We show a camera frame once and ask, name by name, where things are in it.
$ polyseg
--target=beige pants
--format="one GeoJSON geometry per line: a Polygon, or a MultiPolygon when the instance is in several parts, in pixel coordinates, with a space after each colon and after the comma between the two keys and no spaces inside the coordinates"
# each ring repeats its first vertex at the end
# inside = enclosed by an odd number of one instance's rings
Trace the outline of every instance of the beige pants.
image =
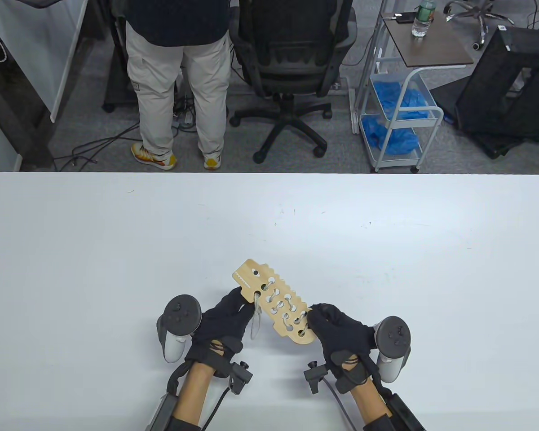
{"type": "Polygon", "coordinates": [[[158,156],[172,150],[173,85],[183,64],[194,93],[198,146],[216,158],[224,148],[229,36],[210,45],[158,47],[126,24],[128,76],[138,95],[144,147],[158,156]]]}

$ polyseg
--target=smartphone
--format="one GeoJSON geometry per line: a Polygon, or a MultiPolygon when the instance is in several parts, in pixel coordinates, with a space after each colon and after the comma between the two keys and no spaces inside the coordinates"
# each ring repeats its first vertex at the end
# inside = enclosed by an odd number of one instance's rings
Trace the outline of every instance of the smartphone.
{"type": "Polygon", "coordinates": [[[396,16],[395,21],[398,24],[411,24],[415,21],[417,17],[417,12],[401,12],[401,16],[396,16]]]}

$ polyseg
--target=blue plastic bag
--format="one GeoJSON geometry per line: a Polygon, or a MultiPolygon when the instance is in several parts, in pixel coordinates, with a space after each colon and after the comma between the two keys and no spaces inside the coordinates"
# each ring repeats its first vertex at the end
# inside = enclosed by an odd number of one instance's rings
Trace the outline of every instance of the blue plastic bag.
{"type": "MultiPolygon", "coordinates": [[[[362,123],[367,141],[371,146],[381,149],[387,135],[387,129],[377,122],[376,115],[365,115],[362,123]]],[[[391,156],[409,154],[418,147],[419,139],[411,129],[394,129],[389,142],[387,142],[385,153],[391,156]]]]}
{"type": "MultiPolygon", "coordinates": [[[[399,99],[401,93],[401,84],[399,82],[374,82],[374,87],[385,115],[387,118],[392,119],[397,99],[399,99]]],[[[401,107],[411,106],[427,106],[427,102],[419,90],[408,88],[405,90],[405,95],[403,95],[401,107]]],[[[411,111],[401,112],[397,119],[427,119],[428,117],[429,111],[411,111]]]]}

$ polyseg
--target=dark jacket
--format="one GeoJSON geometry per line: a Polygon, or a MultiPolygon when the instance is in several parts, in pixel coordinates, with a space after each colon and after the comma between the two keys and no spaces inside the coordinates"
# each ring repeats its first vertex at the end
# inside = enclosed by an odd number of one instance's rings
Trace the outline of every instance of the dark jacket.
{"type": "Polygon", "coordinates": [[[229,0],[129,0],[125,15],[153,45],[207,45],[228,31],[229,0]]]}

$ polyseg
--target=human hand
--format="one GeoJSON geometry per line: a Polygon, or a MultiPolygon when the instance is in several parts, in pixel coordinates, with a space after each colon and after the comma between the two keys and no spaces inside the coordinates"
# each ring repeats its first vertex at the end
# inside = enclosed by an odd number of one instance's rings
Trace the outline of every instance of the human hand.
{"type": "Polygon", "coordinates": [[[221,346],[228,361],[241,351],[241,340],[253,317],[254,306],[240,291],[241,287],[236,287],[218,305],[204,312],[202,322],[192,335],[192,345],[209,345],[219,353],[221,346]]]}
{"type": "Polygon", "coordinates": [[[321,341],[323,357],[327,367],[339,379],[343,374],[341,366],[336,365],[331,355],[348,351],[356,356],[347,362],[346,369],[358,361],[366,362],[370,351],[376,348],[373,328],[354,320],[331,304],[315,304],[307,314],[308,327],[321,341]]]}

